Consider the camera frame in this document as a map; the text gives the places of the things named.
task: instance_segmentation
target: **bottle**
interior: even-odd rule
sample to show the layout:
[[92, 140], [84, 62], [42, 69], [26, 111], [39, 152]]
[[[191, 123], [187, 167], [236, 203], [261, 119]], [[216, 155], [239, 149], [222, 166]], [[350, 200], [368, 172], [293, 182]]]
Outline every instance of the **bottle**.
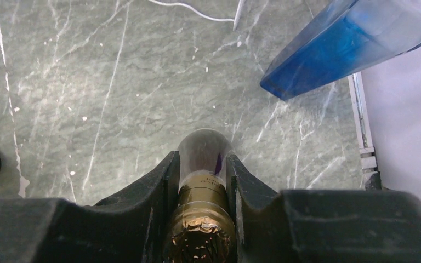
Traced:
[[224, 160], [231, 152], [224, 135], [200, 129], [178, 146], [178, 204], [168, 224], [165, 262], [233, 262], [235, 224], [229, 215]]
[[287, 100], [421, 46], [421, 0], [333, 0], [260, 85]]

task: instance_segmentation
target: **white cable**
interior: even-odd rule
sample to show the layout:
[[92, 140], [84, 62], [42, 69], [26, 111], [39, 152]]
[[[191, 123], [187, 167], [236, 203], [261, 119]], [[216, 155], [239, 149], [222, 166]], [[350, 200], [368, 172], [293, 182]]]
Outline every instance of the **white cable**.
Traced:
[[243, 5], [244, 5], [244, 0], [240, 0], [238, 2], [238, 7], [236, 8], [235, 19], [233, 21], [233, 31], [236, 29], [236, 26], [238, 25], [238, 21], [240, 20]]
[[188, 9], [190, 9], [191, 11], [195, 12], [197, 15], [199, 15], [202, 18], [212, 20], [212, 21], [215, 21], [215, 22], [233, 22], [235, 24], [235, 19], [233, 19], [233, 18], [211, 18], [210, 16], [204, 15], [203, 13], [199, 12], [194, 7], [192, 7], [188, 4], [184, 4], [184, 3], [163, 3], [163, 2], [159, 2], [157, 0], [148, 0], [148, 1], [152, 2], [154, 4], [163, 5], [165, 7], [175, 7], [175, 6], [186, 7]]

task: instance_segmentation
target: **gray marble countertop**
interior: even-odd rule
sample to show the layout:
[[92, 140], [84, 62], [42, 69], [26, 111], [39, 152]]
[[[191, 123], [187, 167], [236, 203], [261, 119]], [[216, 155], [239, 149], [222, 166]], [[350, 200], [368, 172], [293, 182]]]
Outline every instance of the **gray marble countertop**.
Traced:
[[[147, 0], [0, 2], [0, 197], [93, 204], [197, 128], [272, 188], [360, 188], [348, 82], [287, 102], [259, 87], [328, 0], [246, 0], [231, 22]], [[188, 1], [232, 18], [237, 0]]]

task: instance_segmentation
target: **blue plastic object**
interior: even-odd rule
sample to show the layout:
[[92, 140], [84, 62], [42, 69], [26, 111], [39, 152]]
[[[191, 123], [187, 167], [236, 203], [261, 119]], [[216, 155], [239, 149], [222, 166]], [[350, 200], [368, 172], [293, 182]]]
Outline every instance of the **blue plastic object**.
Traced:
[[421, 0], [333, 0], [260, 85], [287, 100], [420, 46]]

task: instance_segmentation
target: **marble surface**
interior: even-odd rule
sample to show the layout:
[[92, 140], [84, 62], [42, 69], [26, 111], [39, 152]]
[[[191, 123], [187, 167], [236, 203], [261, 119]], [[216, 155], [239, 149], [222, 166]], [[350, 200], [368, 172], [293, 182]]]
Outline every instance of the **marble surface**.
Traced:
[[93, 204], [203, 127], [276, 190], [362, 187], [346, 80], [287, 102], [258, 84], [327, 2], [246, 0], [233, 31], [147, 0], [0, 1], [0, 197]]

